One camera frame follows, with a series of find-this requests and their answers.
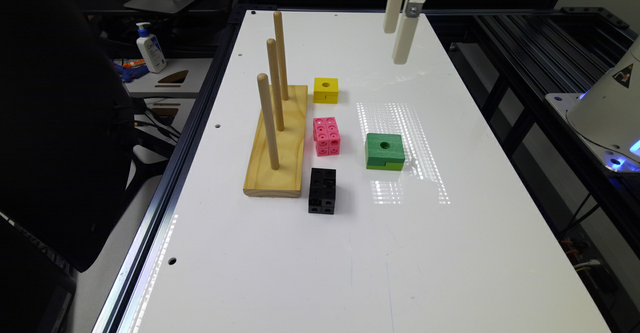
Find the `blue label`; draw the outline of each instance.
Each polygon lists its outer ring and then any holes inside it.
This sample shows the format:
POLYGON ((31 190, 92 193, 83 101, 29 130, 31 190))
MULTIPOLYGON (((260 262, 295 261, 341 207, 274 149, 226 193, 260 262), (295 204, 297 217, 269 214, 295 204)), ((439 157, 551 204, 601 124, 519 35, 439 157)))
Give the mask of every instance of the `blue label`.
POLYGON ((162 48, 160 48, 160 43, 158 43, 158 38, 157 37, 151 38, 151 41, 153 42, 153 44, 156 45, 156 48, 158 48, 159 51, 162 51, 162 48))

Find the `blue light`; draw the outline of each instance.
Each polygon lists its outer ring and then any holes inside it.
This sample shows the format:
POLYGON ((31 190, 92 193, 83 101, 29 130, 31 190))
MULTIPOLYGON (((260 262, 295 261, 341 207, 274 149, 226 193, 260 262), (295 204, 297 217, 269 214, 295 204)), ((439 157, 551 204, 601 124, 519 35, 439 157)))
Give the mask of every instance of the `blue light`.
POLYGON ((618 170, 618 168, 622 167, 622 165, 624 164, 625 161, 626 161, 625 159, 619 159, 618 160, 618 162, 619 162, 618 164, 611 162, 611 163, 613 163, 611 165, 611 168, 614 169, 614 170, 618 170))
POLYGON ((635 155, 640 156, 640 154, 638 154, 638 153, 640 153, 640 152, 638 152, 638 150, 640 150, 640 140, 639 140, 639 141, 637 141, 637 142, 635 142, 635 143, 631 146, 631 148, 629 148, 629 150, 631 151, 631 153, 633 153, 633 154, 635 154, 635 155))

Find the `soap bottle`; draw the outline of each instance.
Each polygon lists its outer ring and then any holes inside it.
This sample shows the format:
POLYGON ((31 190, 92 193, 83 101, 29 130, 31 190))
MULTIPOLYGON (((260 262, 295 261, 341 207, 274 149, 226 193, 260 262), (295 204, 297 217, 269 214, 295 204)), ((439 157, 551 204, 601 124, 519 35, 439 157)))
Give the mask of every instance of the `soap bottle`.
POLYGON ((149 34, 145 28, 145 26, 150 24, 149 22, 136 24, 138 25, 138 34, 140 34, 140 38, 136 40, 136 44, 138 45, 138 49, 140 49, 140 53, 142 53, 142 58, 144 58, 149 72, 160 73, 164 67, 167 66, 167 60, 164 59, 158 38, 153 34, 149 34))

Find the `white robot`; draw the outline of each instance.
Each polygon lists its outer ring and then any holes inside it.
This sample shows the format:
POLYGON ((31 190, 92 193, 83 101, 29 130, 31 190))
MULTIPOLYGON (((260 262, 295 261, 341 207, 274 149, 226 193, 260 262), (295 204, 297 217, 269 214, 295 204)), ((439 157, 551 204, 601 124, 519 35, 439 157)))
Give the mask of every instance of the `white robot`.
POLYGON ((621 156, 615 158, 620 164, 608 165, 614 170, 629 160, 640 166, 640 73, 634 73, 634 68, 640 71, 638 57, 640 40, 566 113, 580 136, 621 156))

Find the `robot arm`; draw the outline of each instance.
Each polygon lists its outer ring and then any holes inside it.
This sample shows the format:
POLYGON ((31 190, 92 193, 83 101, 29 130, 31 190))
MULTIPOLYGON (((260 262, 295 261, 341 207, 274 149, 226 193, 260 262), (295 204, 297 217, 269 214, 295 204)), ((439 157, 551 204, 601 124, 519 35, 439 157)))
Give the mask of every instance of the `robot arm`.
MULTIPOLYGON (((409 58, 411 43, 418 26, 418 17, 422 11, 422 5, 427 0, 407 0, 400 19, 400 28, 393 48, 393 62, 405 64, 409 58)), ((394 33, 398 24, 398 10, 402 0, 387 0, 387 8, 384 19, 384 32, 394 33)))

